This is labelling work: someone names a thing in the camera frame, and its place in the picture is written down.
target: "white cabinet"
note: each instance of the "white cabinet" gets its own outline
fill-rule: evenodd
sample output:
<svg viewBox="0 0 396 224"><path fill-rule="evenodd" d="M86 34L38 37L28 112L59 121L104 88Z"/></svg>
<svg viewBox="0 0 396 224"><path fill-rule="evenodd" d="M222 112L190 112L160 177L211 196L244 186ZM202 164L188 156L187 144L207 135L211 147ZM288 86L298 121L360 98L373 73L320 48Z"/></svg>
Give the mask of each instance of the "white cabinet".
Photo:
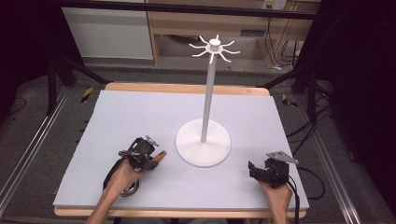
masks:
<svg viewBox="0 0 396 224"><path fill-rule="evenodd" d="M83 58L153 59L147 12L68 7L63 11Z"/></svg>

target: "white table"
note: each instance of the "white table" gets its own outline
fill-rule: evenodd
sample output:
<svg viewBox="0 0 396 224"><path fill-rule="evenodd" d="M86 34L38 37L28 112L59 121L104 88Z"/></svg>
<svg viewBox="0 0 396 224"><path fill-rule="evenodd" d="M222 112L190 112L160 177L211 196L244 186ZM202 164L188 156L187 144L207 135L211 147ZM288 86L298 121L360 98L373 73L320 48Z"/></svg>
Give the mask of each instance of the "white table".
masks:
<svg viewBox="0 0 396 224"><path fill-rule="evenodd" d="M270 217L265 194L248 176L248 161L264 167L268 152L290 148L268 90L215 87L210 118L232 139L228 157L217 166L198 168L177 153L178 129L201 118L205 86L112 83L97 101L54 201L59 216L88 216L96 206L106 174L136 137L150 135L166 150L160 165L140 180L136 194L119 197L113 217ZM295 165L290 175L309 207ZM294 217L294 198L288 217Z"/></svg>

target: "hand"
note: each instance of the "hand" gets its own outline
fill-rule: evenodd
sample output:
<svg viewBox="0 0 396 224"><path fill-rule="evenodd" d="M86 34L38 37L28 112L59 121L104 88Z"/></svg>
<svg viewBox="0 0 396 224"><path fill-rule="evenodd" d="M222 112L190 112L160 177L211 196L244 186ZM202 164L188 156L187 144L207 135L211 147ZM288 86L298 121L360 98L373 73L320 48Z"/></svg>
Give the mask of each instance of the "hand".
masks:
<svg viewBox="0 0 396 224"><path fill-rule="evenodd" d="M108 190L109 193L116 194L118 197L123 190L131 186L137 178L142 177L146 172L147 171L135 171L128 160L124 160L111 176L106 190Z"/></svg>
<svg viewBox="0 0 396 224"><path fill-rule="evenodd" d="M88 217L86 223L105 223L111 205L120 196L120 193L131 186L137 178L142 177L147 171L136 172L127 160L122 161L117 170L108 181L107 187L103 190L102 196Z"/></svg>
<svg viewBox="0 0 396 224"><path fill-rule="evenodd" d="M288 212L292 191L288 185L282 185L276 189L271 188L267 183L258 181L267 195L268 205L274 214L276 224L288 223L286 213Z"/></svg>

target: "black curtain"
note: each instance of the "black curtain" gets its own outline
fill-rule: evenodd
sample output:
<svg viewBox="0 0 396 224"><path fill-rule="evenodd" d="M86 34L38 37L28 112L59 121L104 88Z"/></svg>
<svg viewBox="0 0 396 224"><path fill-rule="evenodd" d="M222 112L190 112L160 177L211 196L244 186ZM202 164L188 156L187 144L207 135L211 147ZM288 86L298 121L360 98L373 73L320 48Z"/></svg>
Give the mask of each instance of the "black curtain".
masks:
<svg viewBox="0 0 396 224"><path fill-rule="evenodd" d="M299 63L311 63L318 79L332 83L332 109L349 148L396 215L396 4L348 2L322 1L322 12L338 17L314 21Z"/></svg>
<svg viewBox="0 0 396 224"><path fill-rule="evenodd" d="M75 82L67 56L83 65L62 9L38 1L0 1L0 122L22 83L45 76L50 59L65 85Z"/></svg>

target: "wooden table edge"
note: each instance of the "wooden table edge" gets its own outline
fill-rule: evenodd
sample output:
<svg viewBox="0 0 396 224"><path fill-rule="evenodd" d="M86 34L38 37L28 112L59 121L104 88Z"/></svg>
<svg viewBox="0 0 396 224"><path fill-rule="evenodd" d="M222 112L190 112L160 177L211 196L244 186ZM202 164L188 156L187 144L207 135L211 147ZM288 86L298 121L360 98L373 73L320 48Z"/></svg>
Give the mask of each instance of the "wooden table edge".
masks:
<svg viewBox="0 0 396 224"><path fill-rule="evenodd" d="M88 217L93 208L73 208L55 206L55 214L60 217ZM266 218L272 217L270 210L155 210L155 209L111 209L110 217L216 217L216 218ZM300 209L299 217L305 217L306 210ZM294 210L287 213L288 218L294 218Z"/></svg>
<svg viewBox="0 0 396 224"><path fill-rule="evenodd" d="M105 90L106 91L152 91L152 92L172 92L172 93L205 93L206 85L111 82L106 85ZM231 95L262 95L262 96L270 95L270 92L265 88L252 88L252 87L244 87L244 86L214 86L213 93L231 94Z"/></svg>

